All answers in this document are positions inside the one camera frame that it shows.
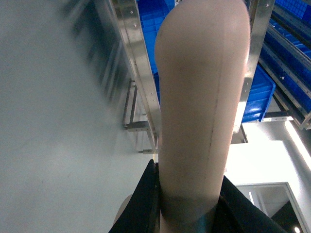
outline white wall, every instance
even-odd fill
[[[108,232],[151,158],[122,129],[126,66],[98,81],[119,39],[83,8],[0,1],[0,233]]]
[[[311,185],[293,158],[300,157],[286,142],[261,141],[230,146],[225,175],[235,184],[288,182],[302,215],[311,229]]]

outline gray wall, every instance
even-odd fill
[[[151,158],[122,129],[129,75],[109,5],[102,23],[92,7],[0,1],[1,233],[108,232]]]

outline black fabric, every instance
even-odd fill
[[[159,193],[158,169],[151,160],[124,212],[109,233],[158,232]],[[286,233],[286,231],[255,207],[224,177],[212,233]]]
[[[254,206],[226,176],[224,176],[212,232],[286,233]]]
[[[159,228],[159,176],[148,163],[129,203],[109,233],[153,233]]]

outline beige arm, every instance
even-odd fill
[[[249,40],[242,0],[184,0],[158,32],[162,233],[211,228]]]

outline blue storage crate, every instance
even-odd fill
[[[138,10],[152,73],[157,73],[155,43],[159,28],[170,12],[165,0],[139,0]]]
[[[302,0],[276,0],[276,4],[289,10],[306,23],[311,24],[311,6]]]
[[[175,7],[175,1],[174,0],[165,0],[169,10],[173,9]]]
[[[269,108],[275,88],[276,85],[269,75],[260,66],[257,66],[242,123],[262,121]]]
[[[160,101],[160,78],[159,78],[158,73],[154,74],[154,79],[155,79],[155,88],[156,88],[157,98],[159,99],[159,103],[161,103]]]

